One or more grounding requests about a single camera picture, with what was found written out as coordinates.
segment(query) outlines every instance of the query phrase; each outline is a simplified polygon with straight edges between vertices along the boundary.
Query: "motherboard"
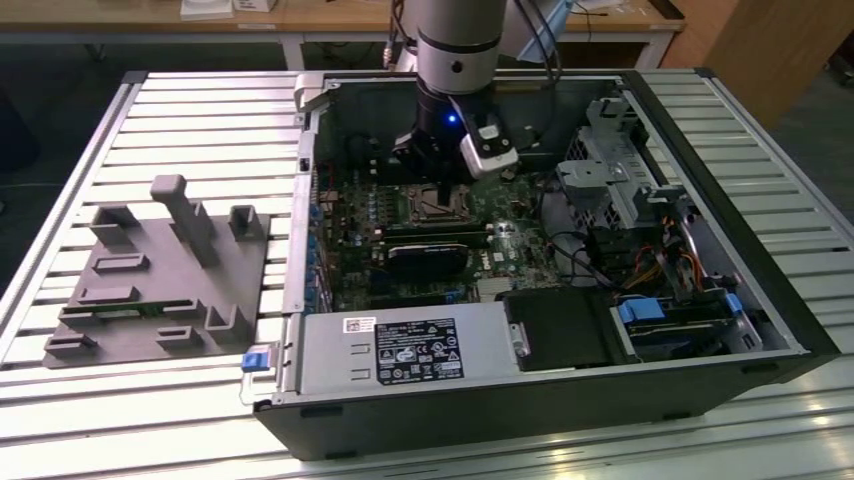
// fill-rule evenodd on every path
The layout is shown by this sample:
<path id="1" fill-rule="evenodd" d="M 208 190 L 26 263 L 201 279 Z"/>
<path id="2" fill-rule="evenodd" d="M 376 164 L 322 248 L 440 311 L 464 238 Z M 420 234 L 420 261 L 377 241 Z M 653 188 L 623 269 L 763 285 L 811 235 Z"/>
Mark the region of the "motherboard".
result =
<path id="1" fill-rule="evenodd" d="M 321 192 L 334 311 L 492 301 L 560 283 L 535 218 L 537 175 L 507 171 L 438 201 L 357 176 Z"/>

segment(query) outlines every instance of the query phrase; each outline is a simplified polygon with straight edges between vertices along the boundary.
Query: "power supply label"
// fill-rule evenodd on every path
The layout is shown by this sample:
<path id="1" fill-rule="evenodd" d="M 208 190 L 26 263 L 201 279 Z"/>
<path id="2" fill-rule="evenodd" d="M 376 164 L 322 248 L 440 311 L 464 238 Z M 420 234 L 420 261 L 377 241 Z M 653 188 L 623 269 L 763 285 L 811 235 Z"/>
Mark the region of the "power supply label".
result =
<path id="1" fill-rule="evenodd" d="M 377 323 L 376 378 L 382 385 L 463 378 L 456 324 L 452 318 Z"/>

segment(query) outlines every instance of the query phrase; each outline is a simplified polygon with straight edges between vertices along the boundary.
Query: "wooden table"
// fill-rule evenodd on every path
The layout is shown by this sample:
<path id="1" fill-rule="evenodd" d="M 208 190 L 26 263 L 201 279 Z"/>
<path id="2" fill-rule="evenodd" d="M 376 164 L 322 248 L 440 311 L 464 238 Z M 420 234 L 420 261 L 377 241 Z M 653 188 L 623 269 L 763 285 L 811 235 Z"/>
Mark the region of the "wooden table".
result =
<path id="1" fill-rule="evenodd" d="M 288 68 L 305 68 L 305 42 L 381 42 L 388 0 L 278 0 L 272 12 L 181 22 L 180 0 L 2 0 L 0 43 L 278 43 Z M 681 20 L 667 20 L 647 0 L 608 15 L 573 15 L 560 42 L 641 43 L 637 68 L 660 63 Z"/>

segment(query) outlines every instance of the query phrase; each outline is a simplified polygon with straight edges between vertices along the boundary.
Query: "aluminum extrusion table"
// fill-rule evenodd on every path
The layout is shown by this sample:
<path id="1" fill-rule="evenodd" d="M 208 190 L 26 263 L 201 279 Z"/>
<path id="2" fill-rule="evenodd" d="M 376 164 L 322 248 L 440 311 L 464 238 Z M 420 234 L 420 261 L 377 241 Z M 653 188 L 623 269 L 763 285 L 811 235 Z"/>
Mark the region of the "aluminum extrusion table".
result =
<path id="1" fill-rule="evenodd" d="M 96 206 L 148 199 L 161 173 L 188 179 L 209 214 L 270 214 L 257 342 L 280 337 L 298 128 L 294 72 L 128 75 L 0 301 L 0 477 L 54 478 L 828 478 L 854 468 L 854 234 L 715 79 L 644 78 L 843 356 L 699 418 L 334 462 L 288 456 L 250 416 L 240 356 L 68 370 L 40 366 L 94 236 Z M 676 175 L 652 148 L 668 180 Z"/>

